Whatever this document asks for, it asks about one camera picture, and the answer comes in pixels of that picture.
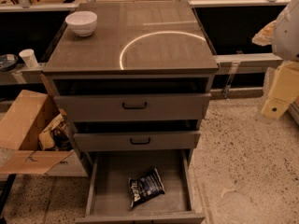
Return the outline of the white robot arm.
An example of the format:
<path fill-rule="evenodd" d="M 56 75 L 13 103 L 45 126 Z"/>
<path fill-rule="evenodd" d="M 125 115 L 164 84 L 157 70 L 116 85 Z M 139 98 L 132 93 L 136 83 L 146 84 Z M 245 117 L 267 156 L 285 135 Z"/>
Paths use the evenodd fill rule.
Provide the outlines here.
<path fill-rule="evenodd" d="M 278 15 L 272 50 L 283 63 L 274 72 L 261 114 L 279 119 L 299 96 L 299 0 L 291 0 Z"/>

